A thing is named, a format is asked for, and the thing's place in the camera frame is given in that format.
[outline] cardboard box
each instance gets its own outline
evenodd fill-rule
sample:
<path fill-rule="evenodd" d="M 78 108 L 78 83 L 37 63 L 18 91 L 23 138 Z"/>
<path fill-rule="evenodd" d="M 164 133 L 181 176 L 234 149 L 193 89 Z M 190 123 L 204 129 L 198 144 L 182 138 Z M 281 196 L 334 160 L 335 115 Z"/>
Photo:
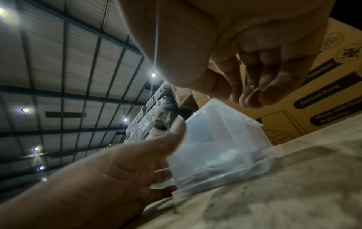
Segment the cardboard box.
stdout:
<path fill-rule="evenodd" d="M 241 75 L 244 80 L 245 65 Z M 261 122 L 276 145 L 362 113 L 361 81 L 362 31 L 330 18 L 320 53 L 299 89 L 260 110 L 225 103 Z M 199 92 L 191 93 L 198 107 L 209 100 Z"/>

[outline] hand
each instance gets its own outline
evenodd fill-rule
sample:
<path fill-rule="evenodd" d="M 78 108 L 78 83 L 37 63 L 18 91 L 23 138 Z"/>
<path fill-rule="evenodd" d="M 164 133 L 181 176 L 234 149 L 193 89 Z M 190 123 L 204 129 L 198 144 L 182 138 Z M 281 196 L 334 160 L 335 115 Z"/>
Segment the hand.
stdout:
<path fill-rule="evenodd" d="M 273 105 L 304 81 L 335 0 L 158 0 L 157 70 L 170 83 L 244 107 Z M 153 62 L 157 0 L 119 0 L 132 38 Z M 246 65 L 243 88 L 236 54 Z M 224 76 L 207 68 L 209 59 Z"/>
<path fill-rule="evenodd" d="M 119 228 L 175 187 L 151 190 L 171 178 L 166 157 L 186 130 L 179 117 L 162 137 L 117 145 L 67 166 L 1 205 L 1 228 Z"/>

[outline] beige surface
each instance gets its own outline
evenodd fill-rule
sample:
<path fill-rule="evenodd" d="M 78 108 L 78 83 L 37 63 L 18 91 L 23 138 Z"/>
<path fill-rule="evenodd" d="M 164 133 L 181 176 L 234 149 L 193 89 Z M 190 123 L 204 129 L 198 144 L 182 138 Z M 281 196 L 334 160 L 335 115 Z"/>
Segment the beige surface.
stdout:
<path fill-rule="evenodd" d="M 361 139 L 358 115 L 285 143 L 264 176 L 161 201 L 126 228 L 361 228 Z"/>

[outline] light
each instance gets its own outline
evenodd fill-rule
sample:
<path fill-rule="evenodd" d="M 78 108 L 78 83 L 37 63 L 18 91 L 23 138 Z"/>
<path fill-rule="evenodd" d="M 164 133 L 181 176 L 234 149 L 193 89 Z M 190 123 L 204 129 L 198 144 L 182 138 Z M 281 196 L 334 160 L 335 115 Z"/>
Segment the light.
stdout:
<path fill-rule="evenodd" d="M 30 112 L 30 109 L 29 108 L 23 108 L 21 111 L 27 114 L 27 113 Z"/>

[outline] clear plastic container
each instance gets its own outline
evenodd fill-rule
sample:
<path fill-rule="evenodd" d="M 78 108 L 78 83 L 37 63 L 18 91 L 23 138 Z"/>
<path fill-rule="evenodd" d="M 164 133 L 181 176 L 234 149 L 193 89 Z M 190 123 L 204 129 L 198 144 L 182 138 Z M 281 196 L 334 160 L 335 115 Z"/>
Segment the clear plastic container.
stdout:
<path fill-rule="evenodd" d="M 167 160 L 175 200 L 267 172 L 279 149 L 262 124 L 213 99 L 187 121 L 187 133 Z"/>

